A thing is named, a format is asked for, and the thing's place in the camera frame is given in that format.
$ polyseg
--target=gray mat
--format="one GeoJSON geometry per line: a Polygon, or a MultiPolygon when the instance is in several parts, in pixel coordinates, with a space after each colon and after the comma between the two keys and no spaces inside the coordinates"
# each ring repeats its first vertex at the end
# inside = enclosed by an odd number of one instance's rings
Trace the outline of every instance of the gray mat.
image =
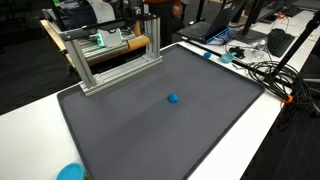
{"type": "Polygon", "coordinates": [[[92,97],[79,87],[58,95],[91,179],[187,178],[264,92],[181,46],[162,54],[163,63],[92,97]]]}

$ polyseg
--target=blue object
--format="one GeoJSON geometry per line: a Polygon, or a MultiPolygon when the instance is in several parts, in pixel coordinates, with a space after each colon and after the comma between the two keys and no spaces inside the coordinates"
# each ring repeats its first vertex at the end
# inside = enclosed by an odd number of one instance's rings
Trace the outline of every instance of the blue object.
{"type": "Polygon", "coordinates": [[[216,34],[215,36],[213,36],[212,38],[208,39],[206,44],[210,44],[211,41],[215,40],[216,38],[219,38],[221,35],[227,34],[230,31],[229,28],[221,31],[220,33],[216,34]]]}
{"type": "Polygon", "coordinates": [[[211,53],[210,52],[205,52],[204,54],[203,54],[203,56],[205,57],[205,58],[210,58],[211,57],[211,53]]]}
{"type": "Polygon", "coordinates": [[[234,59],[234,56],[236,55],[237,53],[233,52],[233,53],[228,53],[228,54],[224,54],[221,56],[221,61],[223,63],[230,63],[231,61],[233,61],[234,59]]]}
{"type": "Polygon", "coordinates": [[[176,94],[170,94],[168,97],[169,102],[176,103],[179,101],[179,97],[176,94]]]}
{"type": "Polygon", "coordinates": [[[57,176],[57,180],[83,180],[85,177],[82,165],[72,163],[64,167],[57,176]]]}

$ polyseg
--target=laptop screen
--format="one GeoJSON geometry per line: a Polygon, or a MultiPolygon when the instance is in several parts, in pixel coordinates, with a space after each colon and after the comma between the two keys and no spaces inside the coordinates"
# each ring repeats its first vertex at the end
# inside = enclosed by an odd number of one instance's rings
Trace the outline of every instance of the laptop screen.
{"type": "Polygon", "coordinates": [[[204,35],[206,40],[215,36],[219,32],[223,31],[233,19],[233,17],[239,12],[246,0],[233,0],[228,2],[219,12],[214,19],[210,29],[204,35]]]}

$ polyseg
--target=white table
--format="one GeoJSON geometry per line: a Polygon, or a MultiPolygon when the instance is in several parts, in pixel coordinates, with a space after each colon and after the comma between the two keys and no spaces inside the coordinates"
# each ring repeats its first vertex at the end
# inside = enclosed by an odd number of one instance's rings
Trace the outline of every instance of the white table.
{"type": "MultiPolygon", "coordinates": [[[[303,12],[297,17],[301,18],[300,23],[288,28],[288,32],[294,35],[304,30],[312,13],[303,12]]],[[[277,22],[274,27],[285,28],[285,25],[277,22]]],[[[259,23],[254,29],[268,33],[270,28],[271,25],[259,23]]],[[[318,33],[315,36],[319,37],[320,30],[315,32],[318,33]]],[[[204,53],[185,42],[179,44],[201,55],[204,53]]],[[[314,45],[315,41],[307,40],[289,64],[300,70],[314,45]]],[[[207,47],[216,52],[224,52],[223,47],[207,47]]],[[[245,76],[244,70],[236,70],[231,64],[222,64],[218,57],[210,59],[245,76]]],[[[54,180],[65,165],[81,163],[56,95],[57,93],[0,116],[0,179],[54,180]]],[[[280,101],[272,94],[265,92],[261,95],[190,179],[239,179],[280,110],[280,101]]]]}

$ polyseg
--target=blue ball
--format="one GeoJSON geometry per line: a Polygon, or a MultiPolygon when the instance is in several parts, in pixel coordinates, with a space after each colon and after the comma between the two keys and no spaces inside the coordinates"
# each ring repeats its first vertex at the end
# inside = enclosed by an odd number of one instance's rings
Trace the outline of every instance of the blue ball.
{"type": "Polygon", "coordinates": [[[176,103],[179,101],[179,97],[176,94],[170,94],[168,97],[169,102],[176,103]]]}
{"type": "Polygon", "coordinates": [[[210,58],[211,57],[211,53],[210,52],[205,52],[204,54],[203,54],[203,56],[205,57],[205,58],[210,58]]]}

